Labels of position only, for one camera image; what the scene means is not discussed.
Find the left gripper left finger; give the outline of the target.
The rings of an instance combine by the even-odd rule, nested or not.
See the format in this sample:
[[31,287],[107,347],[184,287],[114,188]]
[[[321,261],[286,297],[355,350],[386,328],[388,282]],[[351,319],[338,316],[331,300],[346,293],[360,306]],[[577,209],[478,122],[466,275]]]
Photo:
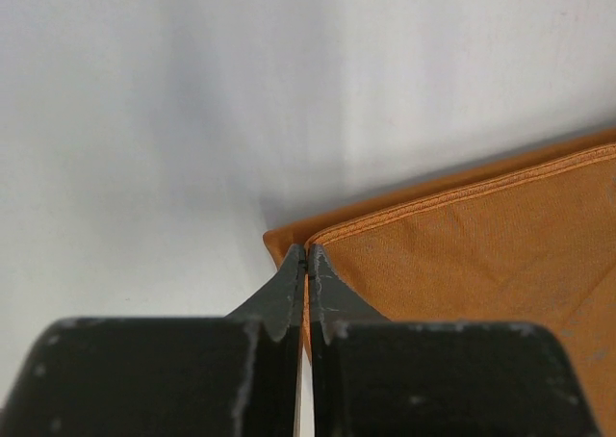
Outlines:
[[306,256],[222,318],[72,318],[30,350],[5,436],[293,436]]

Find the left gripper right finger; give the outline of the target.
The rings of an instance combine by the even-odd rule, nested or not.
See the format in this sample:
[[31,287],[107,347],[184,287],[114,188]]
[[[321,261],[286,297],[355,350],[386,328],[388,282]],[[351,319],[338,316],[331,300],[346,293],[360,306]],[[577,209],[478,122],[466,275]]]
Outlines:
[[391,321],[308,257],[319,436],[597,436],[577,374],[528,322]]

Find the orange cloth napkin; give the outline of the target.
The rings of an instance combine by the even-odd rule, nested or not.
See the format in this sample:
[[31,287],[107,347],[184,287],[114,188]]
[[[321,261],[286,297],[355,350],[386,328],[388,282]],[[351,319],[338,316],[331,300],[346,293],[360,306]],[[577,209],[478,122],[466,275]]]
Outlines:
[[392,320],[531,321],[567,349],[615,432],[615,133],[605,130],[266,233],[321,245]]

